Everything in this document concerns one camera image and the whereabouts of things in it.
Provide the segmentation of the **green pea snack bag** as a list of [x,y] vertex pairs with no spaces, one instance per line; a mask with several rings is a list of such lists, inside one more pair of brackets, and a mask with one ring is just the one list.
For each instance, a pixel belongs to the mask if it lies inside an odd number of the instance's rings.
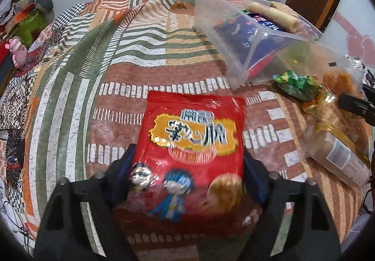
[[274,75],[273,79],[282,91],[304,102],[312,101],[322,90],[321,84],[313,76],[298,75],[292,70]]

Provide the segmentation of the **egg roll stick pack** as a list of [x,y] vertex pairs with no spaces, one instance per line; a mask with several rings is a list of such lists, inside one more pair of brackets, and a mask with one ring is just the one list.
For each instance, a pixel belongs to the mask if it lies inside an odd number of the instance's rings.
[[280,2],[272,1],[269,6],[258,2],[251,2],[248,9],[273,20],[290,32],[296,32],[297,27],[301,24],[297,13],[289,6]]

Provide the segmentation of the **orange bread clear pack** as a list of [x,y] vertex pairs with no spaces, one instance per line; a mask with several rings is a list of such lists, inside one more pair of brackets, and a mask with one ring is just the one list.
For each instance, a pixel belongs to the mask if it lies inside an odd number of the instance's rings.
[[320,117],[325,121],[340,119],[362,119],[357,114],[342,110],[338,106],[341,94],[365,99],[356,81],[346,71],[327,71],[323,74],[322,88],[317,97]]

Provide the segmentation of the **pink plush toy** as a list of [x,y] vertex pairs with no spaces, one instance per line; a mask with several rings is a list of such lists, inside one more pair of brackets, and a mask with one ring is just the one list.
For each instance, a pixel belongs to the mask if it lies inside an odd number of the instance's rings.
[[8,40],[5,48],[9,50],[12,55],[14,67],[18,70],[23,70],[27,60],[27,48],[22,44],[19,37],[13,37]]

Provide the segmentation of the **green jelly cup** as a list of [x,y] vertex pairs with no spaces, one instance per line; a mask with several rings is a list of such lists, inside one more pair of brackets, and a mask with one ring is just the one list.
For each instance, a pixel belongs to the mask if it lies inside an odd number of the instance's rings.
[[295,42],[281,50],[279,56],[291,70],[302,68],[310,57],[311,49],[308,42]]

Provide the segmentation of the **green gift box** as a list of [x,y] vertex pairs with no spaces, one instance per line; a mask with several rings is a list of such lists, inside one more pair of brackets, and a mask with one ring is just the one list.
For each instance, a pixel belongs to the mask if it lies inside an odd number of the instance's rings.
[[19,37],[21,43],[29,49],[46,27],[45,17],[34,9],[16,26],[15,36]]

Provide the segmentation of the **clear plastic storage bin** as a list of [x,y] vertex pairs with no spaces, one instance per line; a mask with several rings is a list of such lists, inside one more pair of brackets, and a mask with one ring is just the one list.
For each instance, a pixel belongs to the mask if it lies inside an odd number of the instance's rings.
[[195,0],[194,25],[226,63],[225,76],[233,90],[267,82],[288,70],[319,80],[328,73],[345,74],[356,90],[361,89],[362,67],[328,47],[314,25],[298,16],[296,32],[289,33],[260,12],[251,16],[249,6],[254,2],[270,5],[267,0]]

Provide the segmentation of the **red cartoon snack bag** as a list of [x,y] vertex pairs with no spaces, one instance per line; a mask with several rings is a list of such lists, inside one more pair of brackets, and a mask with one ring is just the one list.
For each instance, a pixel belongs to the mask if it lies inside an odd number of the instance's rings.
[[208,236],[248,229],[256,207],[244,187],[245,116],[240,96],[150,92],[120,224]]

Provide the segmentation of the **blue snack bag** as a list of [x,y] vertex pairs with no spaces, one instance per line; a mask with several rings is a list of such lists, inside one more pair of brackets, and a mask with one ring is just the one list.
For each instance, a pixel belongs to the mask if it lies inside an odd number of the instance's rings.
[[245,64],[251,47],[255,47],[248,64],[251,77],[265,69],[277,51],[292,43],[291,38],[270,34],[265,28],[275,33],[284,31],[276,23],[256,12],[248,12],[246,16],[240,14],[214,27],[241,64]]

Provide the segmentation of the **patchwork quilt bedspread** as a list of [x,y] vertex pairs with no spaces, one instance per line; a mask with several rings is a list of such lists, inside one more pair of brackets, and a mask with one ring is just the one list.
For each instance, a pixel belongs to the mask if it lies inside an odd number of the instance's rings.
[[[246,148],[269,170],[286,179],[303,181],[314,177],[327,200],[340,241],[350,231],[362,202],[356,192],[328,173],[312,159],[300,160],[307,115],[300,106],[271,84],[246,84],[232,91],[224,76],[225,64],[202,32],[193,28],[195,0],[94,0],[74,11],[62,35],[58,33],[56,54],[44,54],[30,71],[10,84],[1,114],[15,121],[16,109],[5,109],[16,92],[27,91],[24,168],[17,194],[8,195],[20,213],[32,252],[40,219],[52,189],[60,177],[83,180],[107,169],[120,158],[125,147],[135,143],[151,90],[180,94],[239,92],[245,97],[249,117],[243,131]],[[125,212],[120,223],[135,226],[127,240],[140,260],[229,260],[239,253],[243,237],[222,241],[203,235],[170,234],[130,224]]]

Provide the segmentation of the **long biscuit gold pack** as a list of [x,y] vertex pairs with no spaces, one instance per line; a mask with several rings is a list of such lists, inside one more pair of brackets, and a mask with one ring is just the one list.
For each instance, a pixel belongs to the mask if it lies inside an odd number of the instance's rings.
[[305,155],[351,188],[362,188],[370,178],[369,126],[340,110],[338,98],[329,90],[303,103],[302,109],[311,118],[304,134]]

